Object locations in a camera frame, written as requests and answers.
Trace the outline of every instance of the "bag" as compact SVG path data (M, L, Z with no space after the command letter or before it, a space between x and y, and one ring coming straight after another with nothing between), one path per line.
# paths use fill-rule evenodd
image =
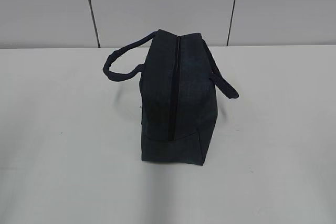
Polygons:
M150 39L144 64L126 74L109 70L122 54ZM200 33L177 36L159 29L114 51L103 72L111 81L141 72L143 161L203 165L217 120L215 85L230 99L239 96Z

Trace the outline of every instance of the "bag bottom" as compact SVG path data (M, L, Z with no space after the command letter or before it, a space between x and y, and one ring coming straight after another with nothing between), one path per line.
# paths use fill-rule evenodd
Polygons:
M155 141L143 135L141 160L155 163L187 163L202 166L204 158L199 139L198 132L176 141Z

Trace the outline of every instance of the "fabric bag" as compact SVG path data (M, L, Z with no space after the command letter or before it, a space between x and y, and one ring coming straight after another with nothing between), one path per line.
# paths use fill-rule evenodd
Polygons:
M150 39L144 64L126 74L109 70L121 55ZM103 72L111 81L141 72L143 161L203 165L217 120L215 85L230 99L239 96L200 33L177 36L159 29L114 51Z

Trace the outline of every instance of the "handbag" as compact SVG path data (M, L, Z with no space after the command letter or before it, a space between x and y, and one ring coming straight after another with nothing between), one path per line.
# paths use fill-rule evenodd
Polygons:
M109 70L121 55L151 39L144 64L130 73ZM111 81L141 72L143 161L203 165L217 120L215 85L229 99L239 96L201 33L177 36L159 29L110 54L103 72Z

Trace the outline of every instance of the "zipper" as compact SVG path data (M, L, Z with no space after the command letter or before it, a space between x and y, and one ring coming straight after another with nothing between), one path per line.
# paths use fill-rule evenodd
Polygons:
M179 92L180 92L180 67L181 67L181 37L178 36L176 39L175 47L175 65L173 70L172 79L172 92L170 100L170 116L169 116L169 128L168 128L168 138L169 141L173 141L175 137L176 130L176 115L177 106L179 103Z

